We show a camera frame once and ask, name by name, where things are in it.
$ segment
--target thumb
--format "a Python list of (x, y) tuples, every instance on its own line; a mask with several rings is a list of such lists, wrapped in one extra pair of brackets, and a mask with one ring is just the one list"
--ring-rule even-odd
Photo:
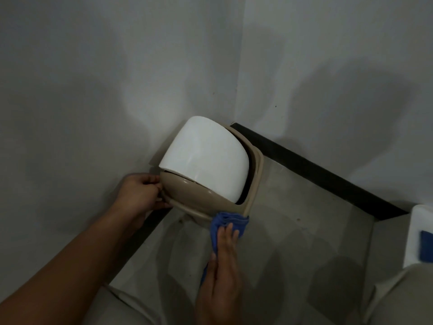
[(214, 252), (212, 252), (210, 256), (210, 260), (207, 263), (207, 273), (206, 278), (204, 279), (203, 285), (201, 286), (201, 290), (203, 294), (211, 297), (214, 293), (214, 285), (216, 278), (216, 271), (218, 268), (217, 256)]

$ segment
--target white wall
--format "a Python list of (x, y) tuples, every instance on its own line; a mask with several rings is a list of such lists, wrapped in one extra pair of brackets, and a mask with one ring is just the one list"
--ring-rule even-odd
[(403, 208), (433, 205), (433, 0), (247, 0), (235, 119)]
[(234, 118), (245, 0), (2, 0), (0, 300), (147, 171)]

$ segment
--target microfiber cloth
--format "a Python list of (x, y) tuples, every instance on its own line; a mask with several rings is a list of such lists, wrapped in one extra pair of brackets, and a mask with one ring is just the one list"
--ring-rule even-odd
[[(244, 217), (239, 213), (229, 213), (229, 212), (219, 212), (212, 219), (210, 223), (210, 240), (212, 242), (212, 249), (215, 254), (218, 256), (218, 228), (219, 227), (227, 227), (229, 224), (233, 224), (233, 232), (235, 230), (239, 230), (239, 238), (242, 237), (245, 232), (246, 225), (249, 222), (249, 217)], [(207, 273), (207, 265), (203, 270), (203, 275), (200, 280), (200, 285), (203, 283), (206, 278)]]
[(419, 259), (422, 262), (433, 262), (433, 234), (425, 230), (421, 231)]

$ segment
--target person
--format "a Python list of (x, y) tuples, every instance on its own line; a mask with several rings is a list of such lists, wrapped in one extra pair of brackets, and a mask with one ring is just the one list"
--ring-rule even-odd
[[(81, 323), (117, 253), (143, 225), (146, 213), (170, 207), (158, 201), (161, 190), (157, 175), (126, 177), (108, 211), (0, 304), (0, 323)], [(212, 253), (196, 300), (199, 325), (241, 323), (238, 235), (232, 224), (218, 230), (218, 258)]]

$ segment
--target gray tile floor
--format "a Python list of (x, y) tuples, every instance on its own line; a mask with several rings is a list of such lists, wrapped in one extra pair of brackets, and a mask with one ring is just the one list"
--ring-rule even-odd
[[(360, 324), (374, 219), (270, 159), (238, 246), (245, 324)], [(112, 285), (161, 314), (193, 323), (209, 232), (171, 211)]]

